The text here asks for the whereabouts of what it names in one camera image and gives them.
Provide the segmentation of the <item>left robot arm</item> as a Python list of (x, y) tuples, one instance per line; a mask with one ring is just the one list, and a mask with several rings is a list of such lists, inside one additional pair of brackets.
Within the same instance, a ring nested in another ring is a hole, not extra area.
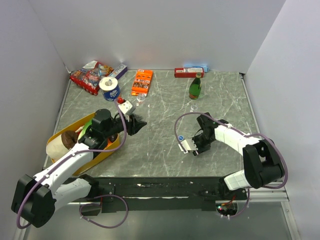
[(40, 228), (55, 211), (75, 200), (99, 199), (99, 182), (93, 177), (85, 174), (71, 183), (65, 181), (98, 155), (118, 150), (118, 146), (106, 148), (110, 137), (120, 133), (133, 136), (146, 125), (141, 116), (134, 113), (124, 114), (119, 110), (118, 117), (113, 117), (108, 109), (97, 110), (85, 134), (67, 153), (35, 176), (26, 174), (18, 180), (11, 205), (17, 214), (17, 227)]

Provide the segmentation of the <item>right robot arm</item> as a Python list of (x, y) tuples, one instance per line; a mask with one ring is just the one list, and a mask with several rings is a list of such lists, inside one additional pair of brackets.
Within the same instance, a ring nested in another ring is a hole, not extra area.
[(214, 141), (228, 145), (242, 156), (244, 169), (219, 180), (218, 193), (223, 199), (230, 199), (239, 189), (280, 189), (287, 183), (287, 167), (272, 140), (247, 135), (223, 119), (213, 121), (208, 112), (196, 120), (202, 133), (191, 139), (194, 156), (210, 150)]

